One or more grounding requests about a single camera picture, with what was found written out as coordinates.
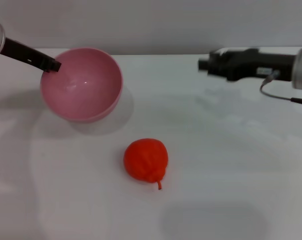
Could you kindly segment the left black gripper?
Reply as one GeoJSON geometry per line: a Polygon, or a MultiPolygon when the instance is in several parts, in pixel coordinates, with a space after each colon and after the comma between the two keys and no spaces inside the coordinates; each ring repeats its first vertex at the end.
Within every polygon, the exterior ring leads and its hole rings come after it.
{"type": "Polygon", "coordinates": [[[62,65],[61,62],[56,61],[53,57],[50,57],[8,37],[5,38],[4,46],[0,54],[29,64],[47,73],[52,71],[58,72],[62,65]]]}

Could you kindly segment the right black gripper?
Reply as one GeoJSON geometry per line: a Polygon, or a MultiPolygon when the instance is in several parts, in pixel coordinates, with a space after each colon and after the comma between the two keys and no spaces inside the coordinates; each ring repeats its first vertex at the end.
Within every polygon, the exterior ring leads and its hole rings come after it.
{"type": "Polygon", "coordinates": [[[290,82],[295,60],[295,55],[262,53],[257,48],[249,48],[211,52],[209,59],[200,58],[197,66],[199,72],[224,77],[229,82],[244,78],[262,79],[274,71],[279,71],[277,80],[290,82]]]}

